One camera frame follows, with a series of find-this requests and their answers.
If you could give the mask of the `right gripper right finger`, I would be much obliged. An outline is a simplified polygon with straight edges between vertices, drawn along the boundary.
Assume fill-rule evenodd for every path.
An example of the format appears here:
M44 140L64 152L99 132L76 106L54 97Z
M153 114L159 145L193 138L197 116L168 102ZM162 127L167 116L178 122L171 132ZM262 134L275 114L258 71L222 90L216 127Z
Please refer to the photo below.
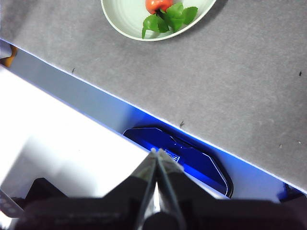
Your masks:
M306 218L284 204L217 199L183 172L164 150L157 152L159 185L185 230L305 230Z

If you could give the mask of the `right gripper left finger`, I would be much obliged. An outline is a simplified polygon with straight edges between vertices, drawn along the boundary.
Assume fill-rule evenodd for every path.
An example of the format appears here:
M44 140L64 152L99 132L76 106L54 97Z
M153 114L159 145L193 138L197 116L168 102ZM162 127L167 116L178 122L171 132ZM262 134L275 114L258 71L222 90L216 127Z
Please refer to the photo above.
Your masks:
M136 230L153 196L157 151L101 198L55 197L28 205L17 230Z

